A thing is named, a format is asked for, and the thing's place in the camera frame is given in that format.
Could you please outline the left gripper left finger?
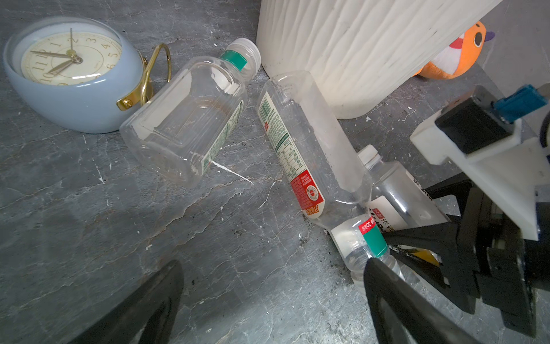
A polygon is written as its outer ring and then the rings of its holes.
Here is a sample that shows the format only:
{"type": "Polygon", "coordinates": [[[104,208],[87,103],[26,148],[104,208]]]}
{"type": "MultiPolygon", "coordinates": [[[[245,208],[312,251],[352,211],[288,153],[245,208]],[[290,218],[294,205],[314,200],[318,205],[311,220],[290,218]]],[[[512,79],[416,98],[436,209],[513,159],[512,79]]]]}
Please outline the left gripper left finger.
{"type": "Polygon", "coordinates": [[[172,260],[71,343],[168,343],[183,291],[182,264],[172,260]]]}

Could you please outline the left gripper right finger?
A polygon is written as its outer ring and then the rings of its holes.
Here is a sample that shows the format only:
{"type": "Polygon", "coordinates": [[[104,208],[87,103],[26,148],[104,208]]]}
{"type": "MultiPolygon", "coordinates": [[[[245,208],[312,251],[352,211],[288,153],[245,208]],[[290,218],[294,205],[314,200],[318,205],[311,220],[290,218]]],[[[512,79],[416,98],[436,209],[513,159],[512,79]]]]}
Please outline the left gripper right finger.
{"type": "Polygon", "coordinates": [[[377,258],[364,270],[365,293],[379,343],[477,343],[377,258]]]}

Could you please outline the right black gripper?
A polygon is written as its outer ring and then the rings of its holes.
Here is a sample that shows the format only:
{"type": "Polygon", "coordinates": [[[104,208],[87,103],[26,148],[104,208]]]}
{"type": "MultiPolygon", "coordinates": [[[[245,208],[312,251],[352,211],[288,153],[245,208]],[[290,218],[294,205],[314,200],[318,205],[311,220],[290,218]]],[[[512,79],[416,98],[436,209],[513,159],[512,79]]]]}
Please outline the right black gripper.
{"type": "Polygon", "coordinates": [[[480,299],[501,311],[506,328],[535,337],[535,291],[521,230],[465,173],[426,191],[432,199],[455,196],[460,218],[384,233],[392,255],[462,311],[474,314],[480,299]]]}

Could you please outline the square clear tea bottle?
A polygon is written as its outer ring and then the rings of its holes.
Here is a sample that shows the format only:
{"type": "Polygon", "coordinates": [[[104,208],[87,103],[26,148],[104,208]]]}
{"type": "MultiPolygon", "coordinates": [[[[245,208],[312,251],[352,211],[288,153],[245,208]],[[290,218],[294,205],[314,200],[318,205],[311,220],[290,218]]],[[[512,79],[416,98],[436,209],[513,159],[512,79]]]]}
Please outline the square clear tea bottle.
{"type": "Polygon", "coordinates": [[[381,232],[450,221],[400,162],[384,162],[372,145],[362,149],[358,156],[374,181],[368,207],[381,232]]]}

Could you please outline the tall clear green-cap bottle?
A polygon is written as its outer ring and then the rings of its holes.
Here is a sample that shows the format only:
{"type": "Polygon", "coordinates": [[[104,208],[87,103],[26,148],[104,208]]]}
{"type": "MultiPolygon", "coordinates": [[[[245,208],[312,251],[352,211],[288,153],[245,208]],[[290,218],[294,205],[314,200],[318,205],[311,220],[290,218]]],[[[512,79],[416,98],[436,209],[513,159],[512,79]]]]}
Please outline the tall clear green-cap bottle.
{"type": "Polygon", "coordinates": [[[353,282],[363,284],[370,258],[401,276],[369,210],[373,177],[311,74],[295,71],[269,78],[257,113],[302,213],[327,230],[353,282]]]}

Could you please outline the flower label bottle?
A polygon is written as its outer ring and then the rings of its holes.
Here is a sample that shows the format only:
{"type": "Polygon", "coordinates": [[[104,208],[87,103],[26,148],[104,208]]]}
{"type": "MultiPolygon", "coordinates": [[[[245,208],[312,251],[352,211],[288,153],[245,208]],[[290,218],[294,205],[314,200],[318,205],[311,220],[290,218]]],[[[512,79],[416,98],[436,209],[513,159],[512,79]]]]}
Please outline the flower label bottle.
{"type": "Polygon", "coordinates": [[[220,57],[193,58],[120,126],[130,152],[166,179],[196,186],[236,128],[261,63],[247,38],[220,57]]]}

